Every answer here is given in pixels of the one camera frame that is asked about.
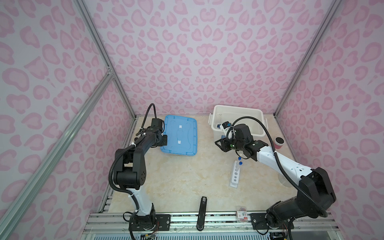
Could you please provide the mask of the blue plastic bin lid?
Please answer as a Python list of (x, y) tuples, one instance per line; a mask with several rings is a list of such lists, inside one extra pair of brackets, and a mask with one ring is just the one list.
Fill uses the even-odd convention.
[(168, 140), (161, 151), (166, 154), (195, 156), (198, 148), (197, 121), (193, 118), (167, 115), (164, 122), (164, 134), (168, 136)]

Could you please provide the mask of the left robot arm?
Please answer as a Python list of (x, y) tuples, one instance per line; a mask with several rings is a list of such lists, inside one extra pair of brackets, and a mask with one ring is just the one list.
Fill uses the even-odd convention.
[(167, 145), (168, 136), (164, 135), (164, 129), (164, 121), (153, 118), (151, 125), (141, 128), (128, 147), (116, 150), (109, 170), (110, 187), (115, 192), (129, 195), (135, 206), (128, 220), (131, 231), (134, 226), (151, 231), (158, 225), (154, 204), (142, 186), (147, 178), (145, 154), (151, 148)]

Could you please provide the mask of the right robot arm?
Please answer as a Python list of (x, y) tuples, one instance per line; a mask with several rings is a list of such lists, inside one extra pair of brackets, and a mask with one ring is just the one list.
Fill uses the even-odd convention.
[(275, 170), (297, 190), (295, 197), (279, 201), (267, 209), (265, 219), (269, 228), (279, 228), (293, 219), (328, 216), (327, 210), (337, 198), (326, 170), (301, 165), (278, 153), (273, 143), (255, 140), (245, 124), (232, 126), (225, 122), (219, 128), (223, 136), (215, 144), (223, 152), (241, 152), (242, 157)]

